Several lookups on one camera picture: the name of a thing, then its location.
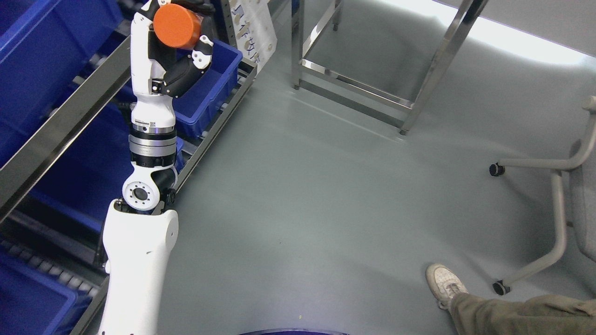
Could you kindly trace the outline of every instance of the khaki pants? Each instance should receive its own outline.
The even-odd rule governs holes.
[[[460,335],[596,335],[596,299],[549,295],[506,302],[460,293],[449,311]]]

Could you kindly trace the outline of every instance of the orange cylinder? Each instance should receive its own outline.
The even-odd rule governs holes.
[[[153,30],[160,41],[172,48],[192,50],[201,36],[203,18],[176,4],[161,6],[153,18]]]

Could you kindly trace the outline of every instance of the blue bin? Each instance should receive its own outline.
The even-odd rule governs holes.
[[[121,21],[116,0],[0,1],[0,166]]]
[[[128,134],[120,111],[108,104],[29,194],[99,233],[110,202],[122,196],[133,171]],[[178,138],[178,172],[184,166],[182,145]]]
[[[68,335],[90,301],[0,251],[0,334]]]
[[[186,94],[174,99],[179,132],[191,138],[201,136],[236,86],[241,60],[238,49],[215,41],[209,70]]]

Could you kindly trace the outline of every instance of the white sneaker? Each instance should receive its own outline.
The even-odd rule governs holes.
[[[468,293],[461,280],[445,265],[435,263],[426,269],[426,281],[440,309],[448,309],[456,294]]]

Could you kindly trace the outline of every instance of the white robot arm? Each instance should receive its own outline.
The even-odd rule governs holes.
[[[168,209],[178,177],[172,98],[189,90],[211,64],[214,29],[212,19],[203,17],[192,54],[176,60],[176,49],[161,43],[153,30],[156,12],[170,3],[197,14],[213,13],[203,0],[149,0],[133,19],[131,77],[137,102],[129,145],[134,171],[105,219],[110,281],[100,335],[156,334],[167,262],[178,238],[178,214]],[[151,215],[160,201],[164,211]]]

